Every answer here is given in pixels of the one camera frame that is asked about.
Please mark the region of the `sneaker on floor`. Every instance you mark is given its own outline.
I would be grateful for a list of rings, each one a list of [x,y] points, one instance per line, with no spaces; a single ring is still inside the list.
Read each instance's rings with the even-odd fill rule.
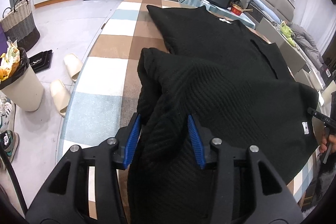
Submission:
[[[19,135],[14,131],[15,108],[11,99],[1,96],[1,146],[10,162],[19,144]]]

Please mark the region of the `cream slipper near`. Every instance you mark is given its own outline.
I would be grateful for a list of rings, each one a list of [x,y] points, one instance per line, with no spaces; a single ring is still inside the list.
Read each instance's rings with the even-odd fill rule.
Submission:
[[[60,80],[54,80],[50,84],[50,92],[58,113],[65,117],[70,101],[70,92]]]

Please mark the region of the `beige trash bin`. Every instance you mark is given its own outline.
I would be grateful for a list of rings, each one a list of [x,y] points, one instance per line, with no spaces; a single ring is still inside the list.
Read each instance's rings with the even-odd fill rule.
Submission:
[[[45,90],[29,63],[26,51],[21,47],[18,50],[21,59],[17,70],[8,79],[1,81],[1,92],[22,110],[36,111]]]

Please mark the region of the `woven laundry basket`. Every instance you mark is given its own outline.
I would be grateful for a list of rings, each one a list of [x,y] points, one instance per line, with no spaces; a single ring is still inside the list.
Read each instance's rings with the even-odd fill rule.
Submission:
[[[1,27],[5,37],[28,52],[40,39],[35,25],[30,0],[17,0],[13,7],[3,11]]]

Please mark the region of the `teal plaid side table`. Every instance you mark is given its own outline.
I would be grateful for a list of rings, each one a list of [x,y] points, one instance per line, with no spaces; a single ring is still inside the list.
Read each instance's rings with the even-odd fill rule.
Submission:
[[[230,11],[230,9],[220,8],[216,5],[211,4],[207,0],[179,0],[179,3],[183,3],[185,5],[194,6],[194,7],[205,6],[207,11],[217,14],[218,16],[224,16],[231,20],[239,20],[245,26],[252,28],[253,30],[256,27],[254,22],[252,22],[252,20],[250,20],[250,18],[248,18],[248,16],[246,16],[244,13],[242,13],[241,15],[235,15],[234,13]]]

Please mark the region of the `cream slipper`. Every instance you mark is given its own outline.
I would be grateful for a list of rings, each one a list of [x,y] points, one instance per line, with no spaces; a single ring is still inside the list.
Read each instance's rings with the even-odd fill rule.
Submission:
[[[70,92],[60,80],[54,80],[50,84],[50,92],[58,113],[65,117],[70,101]]]
[[[83,63],[73,53],[64,57],[64,65],[71,80],[75,83],[83,67]]]

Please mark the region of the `red instant noodle cup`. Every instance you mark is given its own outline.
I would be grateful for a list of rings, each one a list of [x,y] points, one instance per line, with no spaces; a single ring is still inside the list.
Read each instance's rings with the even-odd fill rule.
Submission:
[[[237,16],[240,16],[240,15],[241,15],[243,12],[245,12],[245,11],[253,11],[253,10],[252,10],[252,9],[243,9],[243,8],[241,8],[239,5],[232,3],[232,4],[231,4],[231,9],[230,9],[230,11],[231,11],[233,14],[235,14],[235,15],[237,15]]]

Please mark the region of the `black flat box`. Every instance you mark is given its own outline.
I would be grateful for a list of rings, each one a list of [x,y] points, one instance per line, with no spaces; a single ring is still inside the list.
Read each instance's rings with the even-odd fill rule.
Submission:
[[[52,61],[52,50],[40,52],[30,57],[30,66],[35,73],[45,71],[50,68]]]

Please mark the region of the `black knit sweater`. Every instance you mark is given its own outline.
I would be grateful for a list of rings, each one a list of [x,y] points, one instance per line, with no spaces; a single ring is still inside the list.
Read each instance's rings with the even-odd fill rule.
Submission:
[[[149,15],[166,52],[144,48],[137,110],[142,134],[130,165],[132,223],[207,223],[215,174],[202,170],[187,117],[233,147],[258,146],[285,182],[318,144],[308,108],[317,92],[298,83],[276,44],[204,7],[160,8]]]

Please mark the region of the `plaid checkered blanket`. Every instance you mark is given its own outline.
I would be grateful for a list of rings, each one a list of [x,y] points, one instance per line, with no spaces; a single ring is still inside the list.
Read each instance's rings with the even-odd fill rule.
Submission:
[[[77,80],[63,127],[63,149],[79,143],[97,145],[128,124],[138,112],[142,84],[138,64],[144,48],[166,52],[162,34],[151,19],[147,7],[189,8],[162,0],[121,2],[103,27]],[[313,179],[315,151],[298,174],[285,182],[296,200]],[[130,215],[127,188],[125,203]]]

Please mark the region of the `cream slipper far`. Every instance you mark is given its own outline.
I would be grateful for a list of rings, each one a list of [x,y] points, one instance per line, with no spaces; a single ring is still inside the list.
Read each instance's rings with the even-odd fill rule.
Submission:
[[[75,83],[83,67],[83,63],[73,53],[64,57],[64,65],[71,80]]]

